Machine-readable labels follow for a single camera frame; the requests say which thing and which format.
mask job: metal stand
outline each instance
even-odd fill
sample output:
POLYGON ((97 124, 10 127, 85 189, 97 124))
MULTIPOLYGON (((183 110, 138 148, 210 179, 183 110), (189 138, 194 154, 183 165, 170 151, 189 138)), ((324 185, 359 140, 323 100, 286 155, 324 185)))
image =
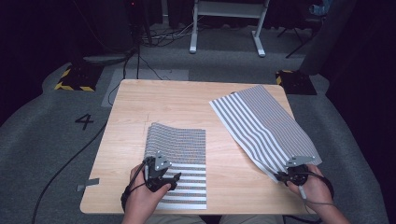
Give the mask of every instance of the metal stand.
POLYGON ((265 51, 260 41, 260 32, 262 31, 262 23, 264 22, 265 13, 267 11, 267 4, 268 1, 266 1, 265 4, 244 4, 195 0, 190 53, 195 53, 197 51, 198 15, 205 15, 259 19, 257 30, 251 33, 259 56, 264 57, 265 51))

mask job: hand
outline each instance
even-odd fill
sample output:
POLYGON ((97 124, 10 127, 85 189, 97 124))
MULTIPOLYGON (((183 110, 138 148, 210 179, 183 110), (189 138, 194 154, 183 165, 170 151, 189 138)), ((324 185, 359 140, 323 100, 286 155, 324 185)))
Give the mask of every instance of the hand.
MULTIPOLYGON (((307 166, 312 173, 323 176, 316 165, 307 164, 307 166)), ((298 186, 290 181, 288 181, 288 186, 292 192, 301 196, 298 186)), ((332 195, 327 185, 319 178, 309 175, 303 189, 306 195, 306 205, 314 210, 324 223, 349 223, 347 218, 332 204, 332 195)))
MULTIPOLYGON (((134 174, 137 172, 138 167, 139 166, 136 166, 134 169, 132 169, 130 179, 132 179, 134 174)), ((143 177, 143 172, 140 171, 140 174, 136 177, 136 180, 130 189, 134 189, 135 187, 144 183, 145 180, 143 177)), ((145 223, 149 216, 151 216, 151 214, 154 212, 158 202, 170 188, 171 185, 166 184, 156 192, 151 192, 151 190, 149 190, 146 185, 143 185, 132 191, 125 204, 125 215, 122 224, 145 223)))
MULTIPOLYGON (((307 164, 306 166, 308 167, 308 170, 312 173, 323 176, 322 172, 316 165, 307 164)), ((301 193, 296 185, 288 182, 288 186, 292 192, 301 196, 301 193)), ((303 188, 307 199, 307 205, 312 208, 312 210, 316 211, 320 208, 320 204, 315 203, 332 204, 332 195, 330 194, 327 185, 319 178, 309 175, 308 180, 305 182, 303 188)))

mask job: number 4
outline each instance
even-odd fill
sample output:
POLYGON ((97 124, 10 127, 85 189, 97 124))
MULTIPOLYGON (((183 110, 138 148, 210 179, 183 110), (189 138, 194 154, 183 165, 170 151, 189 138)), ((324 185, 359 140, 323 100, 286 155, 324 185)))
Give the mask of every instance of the number 4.
POLYGON ((90 120, 90 118, 91 118, 91 115, 86 114, 86 115, 82 116, 81 118, 76 119, 75 123, 84 123, 84 127, 82 128, 82 130, 85 130, 87 128, 88 123, 93 123, 93 120, 90 120))

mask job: striped cloth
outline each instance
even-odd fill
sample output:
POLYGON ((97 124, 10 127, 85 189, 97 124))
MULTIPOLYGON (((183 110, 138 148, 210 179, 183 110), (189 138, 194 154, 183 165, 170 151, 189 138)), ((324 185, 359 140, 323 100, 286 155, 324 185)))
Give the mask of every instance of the striped cloth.
POLYGON ((293 156, 321 158, 304 130, 264 88, 258 85, 209 102, 233 139, 275 182, 293 156))
POLYGON ((154 157, 157 151, 172 162, 163 177, 181 173, 176 189, 166 193, 157 209, 206 209, 205 130, 152 123, 145 158, 154 157))

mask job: gray carpet floor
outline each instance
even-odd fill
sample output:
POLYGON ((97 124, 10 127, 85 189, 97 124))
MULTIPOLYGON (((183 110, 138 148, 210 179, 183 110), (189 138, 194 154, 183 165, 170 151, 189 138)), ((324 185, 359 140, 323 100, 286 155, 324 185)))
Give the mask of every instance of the gray carpet floor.
MULTIPOLYGON (((142 47, 141 57, 154 70, 186 70, 189 81, 276 84, 277 70, 299 68, 309 45, 285 59, 299 45, 295 34, 286 32, 277 38, 280 30, 263 30, 266 57, 260 58, 252 29, 204 30, 198 35, 196 54, 189 54, 190 37, 185 36, 166 47, 142 47)), ((0 223, 31 222, 42 189, 98 133, 110 114, 111 107, 102 102, 122 64, 105 67, 95 92, 56 91, 67 65, 49 74, 42 85, 44 93, 15 112, 0 129, 0 223), (93 123, 84 131, 83 124, 75 120, 85 114, 92 115, 93 123)), ((133 57, 127 69, 134 71, 136 66, 133 57)), ((141 69, 149 67, 140 64, 141 69)), ((388 223, 379 185, 347 125, 325 96, 328 81, 321 75, 311 80, 318 95, 288 95, 288 99, 297 122, 323 159, 319 168, 334 185, 335 204, 352 223, 388 223)), ((76 184, 88 179, 101 137, 54 179, 38 207, 35 223, 121 222, 121 215, 86 215, 79 210, 83 192, 76 192, 76 184)), ((287 223, 298 222, 287 219, 287 223)))

